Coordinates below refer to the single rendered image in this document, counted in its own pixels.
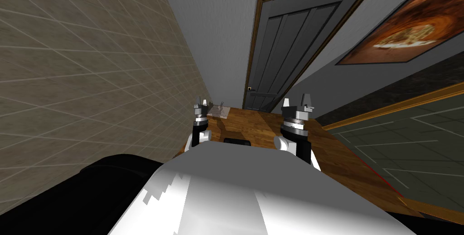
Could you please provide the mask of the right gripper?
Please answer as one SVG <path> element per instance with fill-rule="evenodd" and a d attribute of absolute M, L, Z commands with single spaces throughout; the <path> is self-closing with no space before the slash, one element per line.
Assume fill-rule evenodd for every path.
<path fill-rule="evenodd" d="M 290 106 L 289 98 L 285 98 L 281 108 L 282 116 L 294 120 L 309 120 L 314 107 L 311 105 L 310 94 L 304 93 L 300 106 Z"/>

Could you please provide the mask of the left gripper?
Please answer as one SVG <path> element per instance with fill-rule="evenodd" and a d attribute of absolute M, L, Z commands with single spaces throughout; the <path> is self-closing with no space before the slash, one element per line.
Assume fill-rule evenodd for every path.
<path fill-rule="evenodd" d="M 200 97 L 197 97 L 197 104 L 193 106 L 194 118 L 206 118 L 208 113 L 208 102 L 205 99 L 203 102 Z"/>

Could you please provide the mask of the pale grey floor mat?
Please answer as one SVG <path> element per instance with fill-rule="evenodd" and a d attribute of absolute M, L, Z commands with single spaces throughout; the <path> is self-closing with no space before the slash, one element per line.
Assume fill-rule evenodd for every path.
<path fill-rule="evenodd" d="M 210 105 L 208 108 L 208 116 L 217 117 L 220 119 L 226 119 L 229 115 L 230 107 L 219 105 Z"/>

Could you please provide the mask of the dark grey panelled door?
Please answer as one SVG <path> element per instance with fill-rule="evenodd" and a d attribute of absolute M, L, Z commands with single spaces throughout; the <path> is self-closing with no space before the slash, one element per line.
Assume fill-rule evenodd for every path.
<path fill-rule="evenodd" d="M 268 0 L 261 6 L 244 108 L 271 112 L 356 0 Z M 262 92 L 250 92 L 252 87 Z"/>

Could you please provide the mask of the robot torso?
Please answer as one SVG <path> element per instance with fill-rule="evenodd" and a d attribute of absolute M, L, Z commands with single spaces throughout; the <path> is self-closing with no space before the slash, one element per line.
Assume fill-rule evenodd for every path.
<path fill-rule="evenodd" d="M 416 235 L 292 153 L 206 141 L 164 163 L 108 235 Z"/>

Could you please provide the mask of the orange brown framed picture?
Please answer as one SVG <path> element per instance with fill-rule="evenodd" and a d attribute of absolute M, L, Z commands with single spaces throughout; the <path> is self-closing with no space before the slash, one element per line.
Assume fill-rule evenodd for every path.
<path fill-rule="evenodd" d="M 464 32 L 464 0 L 405 0 L 337 65 L 407 63 Z"/>

